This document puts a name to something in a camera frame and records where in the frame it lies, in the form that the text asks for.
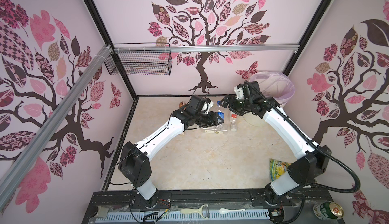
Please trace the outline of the blue cap small water bottle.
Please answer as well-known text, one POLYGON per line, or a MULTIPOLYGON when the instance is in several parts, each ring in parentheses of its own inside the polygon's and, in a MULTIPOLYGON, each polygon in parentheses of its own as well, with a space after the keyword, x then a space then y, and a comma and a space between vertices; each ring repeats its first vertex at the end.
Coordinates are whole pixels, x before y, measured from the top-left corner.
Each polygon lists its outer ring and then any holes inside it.
POLYGON ((225 122, 225 113, 224 108, 220 105, 220 101, 216 103, 215 112, 217 113, 217 127, 222 127, 225 122))

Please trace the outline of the clear rectangular green label bottle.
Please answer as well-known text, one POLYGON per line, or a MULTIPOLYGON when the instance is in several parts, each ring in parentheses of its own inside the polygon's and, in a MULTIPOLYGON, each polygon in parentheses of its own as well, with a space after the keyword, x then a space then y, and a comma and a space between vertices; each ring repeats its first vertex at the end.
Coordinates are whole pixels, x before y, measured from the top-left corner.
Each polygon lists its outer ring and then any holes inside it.
POLYGON ((207 134, 226 135, 228 133, 228 129, 225 124, 220 124, 217 126, 203 128, 203 132, 207 134))

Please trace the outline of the white red label bottle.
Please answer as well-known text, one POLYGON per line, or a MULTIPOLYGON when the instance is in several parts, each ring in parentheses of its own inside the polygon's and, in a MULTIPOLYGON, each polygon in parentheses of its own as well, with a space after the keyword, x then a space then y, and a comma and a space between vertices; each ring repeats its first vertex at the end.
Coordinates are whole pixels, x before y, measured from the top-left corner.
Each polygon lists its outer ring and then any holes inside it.
POLYGON ((232 132, 236 132, 237 131, 237 120, 238 120, 237 114, 232 113, 231 117, 230 117, 230 130, 232 132))

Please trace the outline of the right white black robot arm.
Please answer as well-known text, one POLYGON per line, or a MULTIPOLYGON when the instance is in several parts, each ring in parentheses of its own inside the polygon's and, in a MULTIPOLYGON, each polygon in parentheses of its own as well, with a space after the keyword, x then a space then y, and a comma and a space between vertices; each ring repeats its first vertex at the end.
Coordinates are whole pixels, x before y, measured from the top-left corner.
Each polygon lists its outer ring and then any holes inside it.
POLYGON ((261 93, 257 82, 245 81, 234 91, 235 95, 220 100, 220 106, 239 116, 251 113, 263 119, 287 143, 296 158, 285 174, 266 185, 264 198, 268 204, 276 205, 281 196, 310 185, 326 171, 331 155, 329 148, 320 147, 301 132, 273 97, 267 98, 261 93))

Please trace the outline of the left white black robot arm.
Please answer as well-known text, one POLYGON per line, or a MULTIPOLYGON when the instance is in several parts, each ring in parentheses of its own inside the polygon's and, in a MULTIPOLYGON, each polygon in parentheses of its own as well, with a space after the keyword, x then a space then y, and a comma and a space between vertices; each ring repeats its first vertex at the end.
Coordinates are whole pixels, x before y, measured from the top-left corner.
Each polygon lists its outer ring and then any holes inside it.
POLYGON ((173 111, 158 130, 145 139, 123 145, 118 170, 126 177, 145 201, 157 197, 157 188, 151 181, 151 160, 172 139, 189 130, 193 125, 209 128, 224 123, 221 113, 212 112, 210 99, 194 95, 187 104, 173 111))

